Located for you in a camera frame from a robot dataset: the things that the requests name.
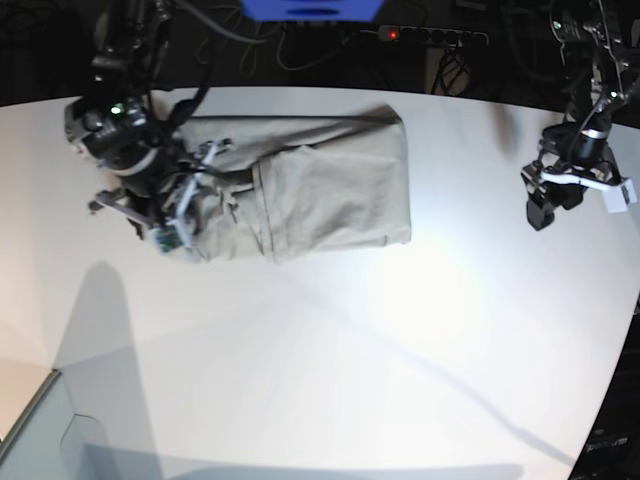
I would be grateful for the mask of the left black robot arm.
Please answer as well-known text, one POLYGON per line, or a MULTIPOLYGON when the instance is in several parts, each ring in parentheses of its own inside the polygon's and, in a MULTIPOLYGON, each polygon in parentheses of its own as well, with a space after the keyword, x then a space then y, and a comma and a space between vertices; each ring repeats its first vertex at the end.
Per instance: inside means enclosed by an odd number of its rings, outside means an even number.
POLYGON ((536 231, 553 223, 556 209, 579 206, 588 190, 601 193, 610 213, 638 200, 608 144, 614 114, 639 95, 639 50, 624 39, 617 5, 551 1, 546 12, 564 77, 538 73, 515 58, 531 79, 569 94, 562 121, 542 130, 537 158, 521 170, 527 221, 536 231))

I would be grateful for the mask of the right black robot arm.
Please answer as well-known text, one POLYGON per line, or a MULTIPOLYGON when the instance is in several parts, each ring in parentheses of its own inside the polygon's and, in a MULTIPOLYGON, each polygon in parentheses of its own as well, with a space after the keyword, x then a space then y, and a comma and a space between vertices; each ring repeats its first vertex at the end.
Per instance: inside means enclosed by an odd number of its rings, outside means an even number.
POLYGON ((187 152, 177 131, 203 102, 212 72, 205 71, 196 94, 175 104, 166 118, 157 115, 152 99, 176 10, 215 34, 234 36, 192 1, 113 1, 96 25, 93 82, 64 111, 70 146, 118 183, 95 194, 90 213, 113 209, 138 234, 154 227, 166 231, 180 216, 189 233, 204 228, 198 198, 179 197, 190 181, 209 170, 187 152))

